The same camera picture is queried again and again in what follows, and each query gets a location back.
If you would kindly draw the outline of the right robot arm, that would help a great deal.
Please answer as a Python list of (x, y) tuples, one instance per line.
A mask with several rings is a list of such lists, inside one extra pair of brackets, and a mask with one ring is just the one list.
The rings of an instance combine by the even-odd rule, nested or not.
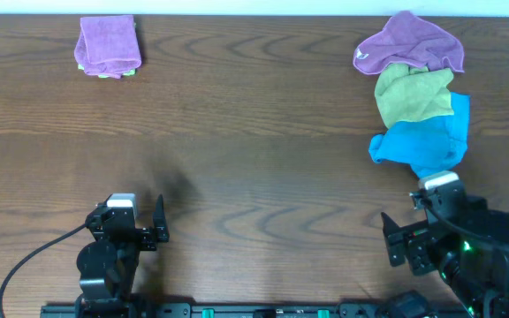
[(509, 317), (509, 212), (467, 194), (459, 180), (410, 197), (425, 220), (399, 226), (381, 215), (390, 264), (416, 276), (436, 271), (471, 317)]

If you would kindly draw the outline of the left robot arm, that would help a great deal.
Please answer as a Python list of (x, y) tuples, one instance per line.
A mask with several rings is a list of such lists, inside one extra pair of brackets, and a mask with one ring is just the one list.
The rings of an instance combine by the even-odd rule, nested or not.
[(87, 216), (85, 227), (95, 241), (80, 251), (76, 261), (82, 290), (77, 317), (156, 316), (155, 306), (132, 288), (140, 254), (155, 251), (170, 239), (163, 197), (156, 199), (152, 226), (137, 227), (137, 214), (133, 193), (114, 193)]

